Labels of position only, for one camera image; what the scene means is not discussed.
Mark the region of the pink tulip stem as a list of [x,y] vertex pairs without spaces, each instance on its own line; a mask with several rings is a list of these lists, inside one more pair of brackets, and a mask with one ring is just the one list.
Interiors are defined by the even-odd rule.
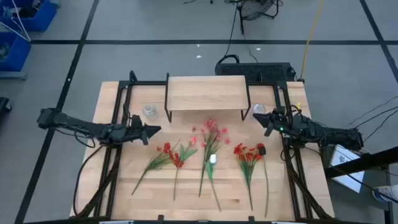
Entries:
[[193,136],[187,146],[183,146],[181,144],[179,151],[174,153],[173,164],[176,167],[176,173],[174,179],[173,200],[176,199],[178,172],[183,167],[185,161],[197,152],[198,149],[195,148],[196,141],[197,138]]

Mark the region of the black perforated computer case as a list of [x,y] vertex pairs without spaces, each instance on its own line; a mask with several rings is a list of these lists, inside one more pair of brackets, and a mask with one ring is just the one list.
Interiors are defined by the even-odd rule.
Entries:
[[296,77],[294,68],[287,62],[281,63],[219,63],[216,75],[244,75],[252,83],[287,81]]

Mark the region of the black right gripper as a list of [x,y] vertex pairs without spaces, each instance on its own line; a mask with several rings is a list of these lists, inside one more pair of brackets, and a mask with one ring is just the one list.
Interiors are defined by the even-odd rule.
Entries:
[[265,129],[265,136],[270,136],[271,132],[278,131],[283,134],[294,135],[293,129],[290,127],[288,121],[274,121],[272,113],[253,113],[252,116],[261,124]]

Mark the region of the black floor fan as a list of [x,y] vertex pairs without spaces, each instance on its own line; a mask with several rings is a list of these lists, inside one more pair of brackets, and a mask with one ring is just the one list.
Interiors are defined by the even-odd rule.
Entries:
[[[262,16],[274,19],[278,13],[279,8],[284,5],[282,0],[241,0],[238,3],[240,29],[244,35],[243,21],[254,21]],[[274,14],[268,14],[273,6],[276,7]]]

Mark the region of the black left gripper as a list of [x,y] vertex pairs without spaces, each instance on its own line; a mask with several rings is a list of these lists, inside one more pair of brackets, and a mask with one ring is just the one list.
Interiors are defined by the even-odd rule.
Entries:
[[134,140],[141,140],[143,145],[147,146],[149,144],[149,140],[152,136],[158,133],[162,128],[160,126],[153,126],[145,124],[143,127],[139,129],[135,129],[133,131],[128,131],[119,142],[133,142]]

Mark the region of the blue plastic bin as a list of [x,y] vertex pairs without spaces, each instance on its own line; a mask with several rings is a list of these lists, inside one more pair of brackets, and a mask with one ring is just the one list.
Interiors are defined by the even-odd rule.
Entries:
[[30,43],[13,32],[0,32],[0,71],[20,72]]
[[[15,0],[15,2],[26,31],[46,31],[57,12],[55,4],[50,0]],[[20,31],[20,28],[10,20],[10,17],[18,22],[16,10],[11,0],[0,0],[0,21]]]

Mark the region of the dark bud flower stem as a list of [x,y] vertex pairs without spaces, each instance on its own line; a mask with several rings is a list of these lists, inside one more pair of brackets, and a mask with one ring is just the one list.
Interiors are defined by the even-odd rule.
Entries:
[[259,155],[261,156],[262,159],[262,164],[264,167],[264,177],[266,181],[266,194],[265,194],[265,207],[264,207],[264,217],[267,217],[267,212],[268,212],[268,206],[269,206],[269,179],[267,175],[267,167],[266,167],[266,147],[263,145],[263,143],[259,143],[257,145],[257,150],[259,151]]

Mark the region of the pink blossom spray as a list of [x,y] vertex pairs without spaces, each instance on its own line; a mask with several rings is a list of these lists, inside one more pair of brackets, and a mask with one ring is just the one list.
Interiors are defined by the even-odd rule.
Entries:
[[200,143],[201,148],[204,150],[199,189],[199,196],[201,196],[206,164],[210,161],[212,154],[216,154],[223,145],[228,145],[230,143],[230,139],[228,137],[228,129],[220,128],[217,121],[213,118],[205,120],[202,128],[194,126],[192,132],[199,133],[203,136],[203,140]]

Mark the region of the black metal table frame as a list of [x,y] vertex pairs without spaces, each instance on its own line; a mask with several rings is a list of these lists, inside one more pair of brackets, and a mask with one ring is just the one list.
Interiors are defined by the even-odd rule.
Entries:
[[[166,220],[247,220],[293,221],[306,217],[306,205],[299,188],[289,180],[282,157],[282,137],[273,132],[265,137],[262,126],[247,115],[241,119],[238,110],[188,111],[172,113],[169,122],[164,110],[165,82],[139,81],[132,87],[130,112],[141,114],[145,105],[155,105],[158,118],[154,121],[162,129],[149,139],[147,146],[140,141],[127,142],[120,149],[96,151],[87,148],[87,161],[80,176],[75,206],[82,211],[97,191],[102,173],[109,169],[115,156],[120,157],[116,179],[104,191],[98,203],[101,215],[118,220],[154,220],[163,215]],[[187,160],[178,172],[176,199],[173,200],[176,167],[167,165],[150,171],[131,195],[157,147],[166,142],[186,145],[193,137],[192,128],[203,126],[206,119],[217,120],[228,129],[230,143],[217,153],[213,174],[214,186],[221,206],[218,210],[208,175],[205,172],[199,196],[203,149]],[[266,147],[266,167],[269,179],[269,206],[264,217],[266,181],[262,159],[255,165],[251,180],[253,210],[250,208],[248,188],[239,167],[234,147],[243,143],[248,148],[263,143]]]

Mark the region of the person's shoe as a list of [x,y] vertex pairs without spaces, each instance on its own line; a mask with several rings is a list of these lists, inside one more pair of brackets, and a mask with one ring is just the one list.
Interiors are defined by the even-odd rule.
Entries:
[[373,196],[380,202],[398,203],[398,184],[375,187]]

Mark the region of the black metal beam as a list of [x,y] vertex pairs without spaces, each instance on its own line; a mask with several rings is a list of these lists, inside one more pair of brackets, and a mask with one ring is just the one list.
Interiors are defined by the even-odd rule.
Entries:
[[328,167],[324,171],[326,178],[334,178],[396,163],[398,163],[398,146],[375,154],[365,154],[359,159]]

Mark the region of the red flower spray with grass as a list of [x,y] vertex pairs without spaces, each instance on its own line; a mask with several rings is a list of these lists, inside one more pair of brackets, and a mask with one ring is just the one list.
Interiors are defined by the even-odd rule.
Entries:
[[170,164],[173,164],[176,168],[181,168],[183,166],[184,161],[182,161],[180,154],[174,151],[176,146],[177,145],[174,145],[174,147],[172,147],[169,142],[166,142],[163,147],[157,147],[157,154],[154,155],[146,165],[131,195],[135,193],[139,184],[149,171],[159,170]]
[[251,180],[255,165],[262,159],[260,149],[263,143],[258,143],[255,147],[248,148],[243,143],[239,143],[234,147],[233,154],[236,156],[239,167],[243,173],[246,187],[248,188],[250,208],[253,210],[252,195],[251,195]]

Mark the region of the wooden shelf with black legs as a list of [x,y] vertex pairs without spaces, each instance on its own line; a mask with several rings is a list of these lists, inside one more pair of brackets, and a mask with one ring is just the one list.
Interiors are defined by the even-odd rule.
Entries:
[[240,110],[245,120],[251,109],[249,82],[244,75],[166,75],[164,110],[169,122],[175,111]]

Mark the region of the white tulip stem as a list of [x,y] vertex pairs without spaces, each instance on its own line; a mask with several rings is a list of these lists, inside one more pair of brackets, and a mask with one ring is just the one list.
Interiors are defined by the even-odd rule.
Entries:
[[214,166],[215,166],[216,162],[217,162],[216,154],[211,154],[209,160],[205,164],[205,169],[208,174],[208,179],[211,184],[211,189],[213,191],[213,195],[214,195],[218,210],[221,212],[221,206],[220,206],[220,203],[218,200],[218,196],[216,194],[216,190],[215,190],[215,186],[214,186],[214,179],[213,179],[213,171],[214,171]]

